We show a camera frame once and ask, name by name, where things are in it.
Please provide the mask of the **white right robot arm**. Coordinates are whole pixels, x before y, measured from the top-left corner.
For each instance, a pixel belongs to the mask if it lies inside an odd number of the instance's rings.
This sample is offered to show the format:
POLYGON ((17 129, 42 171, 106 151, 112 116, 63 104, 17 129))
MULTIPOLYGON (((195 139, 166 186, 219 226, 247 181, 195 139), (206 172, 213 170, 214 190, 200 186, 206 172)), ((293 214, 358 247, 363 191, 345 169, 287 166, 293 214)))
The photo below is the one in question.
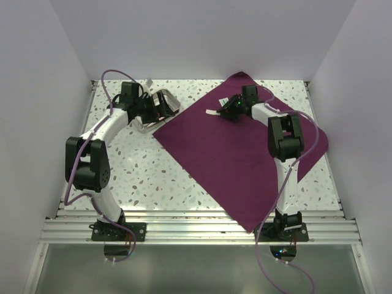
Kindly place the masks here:
POLYGON ((267 127, 268 151, 274 159, 277 180, 278 200, 276 209, 282 216, 298 213, 298 166, 304 151, 304 137, 300 116, 292 111, 280 111, 267 102, 257 102, 241 95, 223 98, 219 101, 220 117, 235 120, 240 115, 248 115, 267 127))

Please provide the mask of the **green white dressing packet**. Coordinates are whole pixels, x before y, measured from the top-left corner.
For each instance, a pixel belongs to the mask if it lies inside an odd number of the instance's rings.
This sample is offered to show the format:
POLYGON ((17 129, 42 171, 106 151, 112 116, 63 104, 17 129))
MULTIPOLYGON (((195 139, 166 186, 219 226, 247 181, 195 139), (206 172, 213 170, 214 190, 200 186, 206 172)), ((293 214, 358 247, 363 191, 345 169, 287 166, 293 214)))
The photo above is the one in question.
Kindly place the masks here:
POLYGON ((223 99, 219 99, 219 102, 220 102, 220 104, 223 106, 223 105, 225 105, 225 104, 228 102, 228 98, 225 97, 225 98, 223 98, 223 99))

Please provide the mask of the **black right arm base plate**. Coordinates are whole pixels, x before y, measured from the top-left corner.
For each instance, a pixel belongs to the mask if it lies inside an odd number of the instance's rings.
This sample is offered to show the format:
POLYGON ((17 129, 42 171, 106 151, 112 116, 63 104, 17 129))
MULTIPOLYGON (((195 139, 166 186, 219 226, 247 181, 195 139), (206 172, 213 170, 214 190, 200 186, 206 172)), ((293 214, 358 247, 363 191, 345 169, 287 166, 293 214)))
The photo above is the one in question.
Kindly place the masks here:
POLYGON ((255 239, 259 242, 308 242, 309 235, 306 224, 303 222, 299 227, 290 230, 278 230, 272 222, 266 222, 263 227, 256 226, 255 239))

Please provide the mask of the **small white plaster packet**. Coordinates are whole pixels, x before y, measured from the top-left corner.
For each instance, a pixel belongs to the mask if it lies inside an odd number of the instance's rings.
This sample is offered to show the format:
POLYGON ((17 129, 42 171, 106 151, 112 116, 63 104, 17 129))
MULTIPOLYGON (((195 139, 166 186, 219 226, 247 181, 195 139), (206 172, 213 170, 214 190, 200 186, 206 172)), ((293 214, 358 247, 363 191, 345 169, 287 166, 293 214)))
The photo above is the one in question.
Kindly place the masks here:
POLYGON ((218 113, 216 110, 206 110, 206 114, 208 115, 215 115, 215 116, 219 116, 220 113, 218 113))

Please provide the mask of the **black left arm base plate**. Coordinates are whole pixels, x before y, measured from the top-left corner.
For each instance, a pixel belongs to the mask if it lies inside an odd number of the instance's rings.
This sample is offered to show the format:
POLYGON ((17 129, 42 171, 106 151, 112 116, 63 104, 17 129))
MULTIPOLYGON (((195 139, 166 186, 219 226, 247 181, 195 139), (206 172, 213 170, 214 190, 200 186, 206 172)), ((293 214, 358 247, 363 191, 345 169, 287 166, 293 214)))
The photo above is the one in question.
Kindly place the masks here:
POLYGON ((144 242, 147 232, 147 224, 144 222, 126 222, 122 225, 126 228, 119 228, 105 222, 95 222, 89 225, 92 230, 92 241, 136 241, 144 242))

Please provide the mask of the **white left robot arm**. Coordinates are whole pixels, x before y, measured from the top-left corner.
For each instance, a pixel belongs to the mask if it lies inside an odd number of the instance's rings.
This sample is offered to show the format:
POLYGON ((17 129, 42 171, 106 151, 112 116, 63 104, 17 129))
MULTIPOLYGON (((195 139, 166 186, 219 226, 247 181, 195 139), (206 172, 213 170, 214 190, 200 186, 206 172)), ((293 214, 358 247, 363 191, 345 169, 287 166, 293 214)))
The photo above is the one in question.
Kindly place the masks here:
POLYGON ((79 198, 90 198, 97 219, 108 223, 105 232, 113 240, 127 235, 127 225, 120 221, 122 209, 108 188, 111 168, 107 146, 137 117, 142 124, 158 124, 175 116, 179 106, 174 99, 167 89, 152 94, 125 90, 109 101, 104 116, 91 129, 66 141, 64 204, 69 206, 79 198))

